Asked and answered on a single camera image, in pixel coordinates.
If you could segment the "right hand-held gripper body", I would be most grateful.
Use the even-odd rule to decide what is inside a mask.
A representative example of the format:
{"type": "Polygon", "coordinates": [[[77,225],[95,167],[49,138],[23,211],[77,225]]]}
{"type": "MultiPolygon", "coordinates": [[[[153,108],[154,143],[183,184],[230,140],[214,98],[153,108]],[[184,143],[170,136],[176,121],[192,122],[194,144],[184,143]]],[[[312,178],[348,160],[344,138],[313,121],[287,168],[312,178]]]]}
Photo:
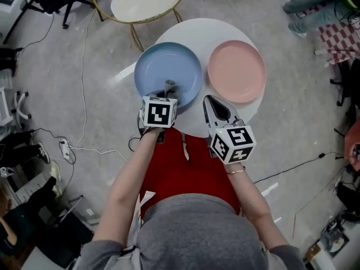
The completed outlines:
{"type": "Polygon", "coordinates": [[[247,160],[257,145],[251,127],[238,117],[230,121],[209,119],[208,126],[210,157],[225,165],[247,160]]]}

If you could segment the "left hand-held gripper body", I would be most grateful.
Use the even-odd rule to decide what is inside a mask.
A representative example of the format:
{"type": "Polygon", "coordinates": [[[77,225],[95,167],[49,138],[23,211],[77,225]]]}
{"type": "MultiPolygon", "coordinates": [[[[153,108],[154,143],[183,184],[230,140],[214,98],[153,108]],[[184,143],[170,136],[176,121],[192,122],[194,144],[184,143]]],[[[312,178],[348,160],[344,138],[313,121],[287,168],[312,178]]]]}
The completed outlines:
{"type": "Polygon", "coordinates": [[[141,136],[155,128],[161,132],[156,143],[165,141],[165,129],[171,128],[177,116],[178,100],[175,98],[143,96],[137,116],[138,130],[141,136]]]}

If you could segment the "grey cloth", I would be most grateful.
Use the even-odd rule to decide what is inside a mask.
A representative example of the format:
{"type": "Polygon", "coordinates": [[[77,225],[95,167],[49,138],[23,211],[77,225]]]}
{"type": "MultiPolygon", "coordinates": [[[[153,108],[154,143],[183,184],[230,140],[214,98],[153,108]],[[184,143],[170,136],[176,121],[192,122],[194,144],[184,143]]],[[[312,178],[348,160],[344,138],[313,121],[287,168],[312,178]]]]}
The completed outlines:
{"type": "Polygon", "coordinates": [[[180,86],[174,80],[166,80],[164,86],[164,97],[181,100],[180,86]]]}

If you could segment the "big blue plate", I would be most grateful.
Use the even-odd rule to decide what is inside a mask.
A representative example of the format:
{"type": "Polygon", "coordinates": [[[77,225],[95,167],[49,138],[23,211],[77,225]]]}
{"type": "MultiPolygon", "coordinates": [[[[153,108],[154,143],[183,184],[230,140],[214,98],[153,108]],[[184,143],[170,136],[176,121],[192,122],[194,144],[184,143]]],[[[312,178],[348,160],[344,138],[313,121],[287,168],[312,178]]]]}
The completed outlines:
{"type": "Polygon", "coordinates": [[[186,46],[163,42],[145,50],[134,68],[134,83],[142,97],[164,89],[172,80],[179,87],[178,113],[192,106],[203,86],[204,73],[197,56],[186,46]]]}

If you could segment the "person's left forearm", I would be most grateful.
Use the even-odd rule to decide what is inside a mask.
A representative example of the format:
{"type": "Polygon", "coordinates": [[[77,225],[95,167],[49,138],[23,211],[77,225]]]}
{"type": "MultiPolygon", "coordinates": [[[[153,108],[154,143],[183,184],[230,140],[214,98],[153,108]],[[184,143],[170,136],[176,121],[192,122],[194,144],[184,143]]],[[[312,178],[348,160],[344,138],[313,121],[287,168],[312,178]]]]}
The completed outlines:
{"type": "Polygon", "coordinates": [[[111,186],[93,241],[111,240],[127,244],[128,233],[147,169],[161,129],[145,133],[111,186]]]}

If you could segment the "person's right forearm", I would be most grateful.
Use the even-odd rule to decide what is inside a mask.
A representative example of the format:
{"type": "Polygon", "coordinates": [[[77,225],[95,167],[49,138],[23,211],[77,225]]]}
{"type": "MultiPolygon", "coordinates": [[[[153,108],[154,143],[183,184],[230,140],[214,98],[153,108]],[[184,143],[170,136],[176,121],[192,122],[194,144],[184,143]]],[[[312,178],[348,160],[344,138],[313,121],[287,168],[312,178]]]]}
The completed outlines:
{"type": "Polygon", "coordinates": [[[253,184],[242,164],[229,164],[224,167],[243,214],[255,227],[265,248],[270,250],[288,245],[289,243],[272,218],[268,203],[253,184]]]}

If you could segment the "pink plate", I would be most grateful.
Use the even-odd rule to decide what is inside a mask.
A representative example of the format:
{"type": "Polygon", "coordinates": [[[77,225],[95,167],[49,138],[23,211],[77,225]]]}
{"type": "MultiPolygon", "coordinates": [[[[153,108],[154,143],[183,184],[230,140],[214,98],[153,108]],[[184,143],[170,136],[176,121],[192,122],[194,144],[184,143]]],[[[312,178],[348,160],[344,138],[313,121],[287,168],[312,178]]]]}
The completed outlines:
{"type": "Polygon", "coordinates": [[[240,40],[225,41],[214,49],[208,63],[208,76],[220,96],[240,104],[259,97],[267,77],[260,53],[240,40]]]}

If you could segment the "pink white checkered cloth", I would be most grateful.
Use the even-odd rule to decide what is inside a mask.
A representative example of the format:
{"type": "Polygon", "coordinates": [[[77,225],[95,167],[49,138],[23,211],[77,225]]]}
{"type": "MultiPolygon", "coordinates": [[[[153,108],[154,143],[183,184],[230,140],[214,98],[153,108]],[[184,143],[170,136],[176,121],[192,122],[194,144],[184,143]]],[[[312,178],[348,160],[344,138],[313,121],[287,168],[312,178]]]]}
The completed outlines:
{"type": "Polygon", "coordinates": [[[350,24],[338,22],[318,30],[323,48],[314,54],[326,57],[325,67],[360,57],[360,18],[351,20],[350,24]]]}

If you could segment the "person's red trousers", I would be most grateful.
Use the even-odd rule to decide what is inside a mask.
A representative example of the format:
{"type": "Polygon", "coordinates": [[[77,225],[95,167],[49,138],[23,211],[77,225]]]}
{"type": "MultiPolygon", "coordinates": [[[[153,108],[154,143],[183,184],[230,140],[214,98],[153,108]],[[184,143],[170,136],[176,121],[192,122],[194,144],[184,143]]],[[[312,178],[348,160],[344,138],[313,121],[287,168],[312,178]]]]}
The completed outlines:
{"type": "Polygon", "coordinates": [[[230,183],[223,163],[210,157],[204,138],[181,133],[169,128],[163,144],[157,144],[140,190],[155,195],[141,207],[141,217],[161,200],[181,194],[205,194],[230,204],[236,214],[240,203],[230,183]]]}

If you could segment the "round white table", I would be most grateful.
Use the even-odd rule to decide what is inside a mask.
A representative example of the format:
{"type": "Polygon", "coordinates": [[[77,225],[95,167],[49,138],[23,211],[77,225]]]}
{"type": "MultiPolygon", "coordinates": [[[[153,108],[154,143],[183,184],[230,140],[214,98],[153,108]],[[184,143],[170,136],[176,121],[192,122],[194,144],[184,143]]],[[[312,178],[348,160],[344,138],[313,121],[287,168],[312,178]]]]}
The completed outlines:
{"type": "Polygon", "coordinates": [[[240,29],[224,21],[208,18],[190,19],[169,28],[157,43],[174,42],[189,48],[199,59],[204,80],[196,98],[178,110],[174,127],[180,132],[194,137],[209,136],[209,127],[205,122],[203,99],[206,95],[220,95],[209,81],[208,61],[210,55],[222,42],[238,40],[252,47],[255,44],[240,29]]]}

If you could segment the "person's grey shirt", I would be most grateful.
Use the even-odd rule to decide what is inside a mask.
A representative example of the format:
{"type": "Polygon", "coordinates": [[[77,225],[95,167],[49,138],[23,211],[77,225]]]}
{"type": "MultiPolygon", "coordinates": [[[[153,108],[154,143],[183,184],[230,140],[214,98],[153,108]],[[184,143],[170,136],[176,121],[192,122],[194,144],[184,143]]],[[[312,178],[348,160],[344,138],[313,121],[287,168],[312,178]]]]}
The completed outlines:
{"type": "Polygon", "coordinates": [[[78,270],[306,270],[296,247],[266,249],[255,227],[225,201],[183,194],[149,208],[133,249],[84,245],[78,270]]]}

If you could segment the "white power strip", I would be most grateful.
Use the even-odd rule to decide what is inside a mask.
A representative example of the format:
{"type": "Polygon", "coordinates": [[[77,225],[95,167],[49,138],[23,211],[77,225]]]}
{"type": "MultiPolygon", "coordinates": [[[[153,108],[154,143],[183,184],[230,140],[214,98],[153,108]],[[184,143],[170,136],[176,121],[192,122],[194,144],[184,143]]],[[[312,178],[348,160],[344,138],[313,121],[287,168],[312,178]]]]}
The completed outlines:
{"type": "Polygon", "coordinates": [[[63,139],[59,142],[59,145],[64,159],[69,161],[71,158],[71,153],[68,141],[66,139],[63,139]]]}

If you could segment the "salmon pink fabric item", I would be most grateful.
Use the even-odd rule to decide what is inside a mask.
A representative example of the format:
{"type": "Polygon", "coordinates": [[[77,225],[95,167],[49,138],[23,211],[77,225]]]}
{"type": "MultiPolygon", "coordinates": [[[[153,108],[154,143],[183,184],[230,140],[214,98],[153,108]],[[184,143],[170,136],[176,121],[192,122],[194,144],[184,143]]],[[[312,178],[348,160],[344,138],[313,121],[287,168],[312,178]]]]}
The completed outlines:
{"type": "Polygon", "coordinates": [[[355,171],[360,171],[360,118],[345,135],[344,156],[355,171]]]}

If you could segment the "white office chair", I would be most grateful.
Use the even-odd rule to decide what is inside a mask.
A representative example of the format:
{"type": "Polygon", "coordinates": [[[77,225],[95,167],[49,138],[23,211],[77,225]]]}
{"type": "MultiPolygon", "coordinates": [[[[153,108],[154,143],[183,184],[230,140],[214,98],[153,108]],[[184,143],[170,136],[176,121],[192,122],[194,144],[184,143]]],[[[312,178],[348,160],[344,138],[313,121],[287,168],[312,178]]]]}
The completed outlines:
{"type": "Polygon", "coordinates": [[[21,107],[29,97],[29,92],[16,91],[13,97],[13,103],[10,103],[10,91],[6,87],[0,87],[0,127],[10,126],[13,122],[20,129],[25,129],[23,120],[30,120],[31,114],[25,114],[21,107]]]}

